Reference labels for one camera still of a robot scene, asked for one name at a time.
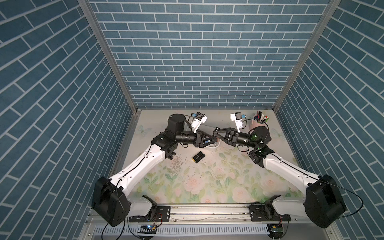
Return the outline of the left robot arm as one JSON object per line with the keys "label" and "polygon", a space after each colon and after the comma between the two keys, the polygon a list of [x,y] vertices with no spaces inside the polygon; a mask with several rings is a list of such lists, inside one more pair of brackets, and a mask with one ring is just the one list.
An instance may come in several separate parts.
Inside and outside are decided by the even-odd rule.
{"label": "left robot arm", "polygon": [[92,209],[110,226],[116,227],[129,217],[141,216],[152,221],[157,215],[157,203],[148,196],[130,198],[129,195],[137,183],[157,164],[172,159],[179,144],[205,148],[217,141],[217,138],[199,129],[207,116],[196,113],[189,123],[186,116],[173,114],[168,118],[166,129],[155,136],[147,149],[130,165],[95,183]]}

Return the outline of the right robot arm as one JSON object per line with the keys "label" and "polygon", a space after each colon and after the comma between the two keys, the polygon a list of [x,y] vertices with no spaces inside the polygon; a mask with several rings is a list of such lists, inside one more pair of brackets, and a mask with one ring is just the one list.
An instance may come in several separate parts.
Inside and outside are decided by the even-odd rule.
{"label": "right robot arm", "polygon": [[272,139],[267,127],[259,126],[248,133],[240,133],[234,128],[216,128],[214,136],[231,146],[253,148],[249,151],[253,163],[278,174],[303,193],[302,198],[274,195],[268,199],[264,204],[267,218],[281,215],[307,217],[325,229],[346,211],[336,181],[328,175],[318,176],[305,171],[277,155],[267,146]]}

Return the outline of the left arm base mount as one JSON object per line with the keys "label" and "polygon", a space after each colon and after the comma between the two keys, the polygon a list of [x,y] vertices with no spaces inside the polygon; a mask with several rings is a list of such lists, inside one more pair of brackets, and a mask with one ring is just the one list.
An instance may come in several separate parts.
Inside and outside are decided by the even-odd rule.
{"label": "left arm base mount", "polygon": [[162,206],[157,205],[152,207],[148,214],[144,216],[133,216],[129,217],[130,223],[167,223],[170,220],[171,206]]}

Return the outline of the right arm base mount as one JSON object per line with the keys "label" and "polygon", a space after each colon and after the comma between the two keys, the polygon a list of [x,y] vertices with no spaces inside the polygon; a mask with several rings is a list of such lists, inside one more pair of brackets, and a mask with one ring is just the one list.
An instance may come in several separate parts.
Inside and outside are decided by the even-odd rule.
{"label": "right arm base mount", "polygon": [[272,205],[250,205],[250,217],[252,222],[288,222],[291,221],[290,215],[278,214]]}

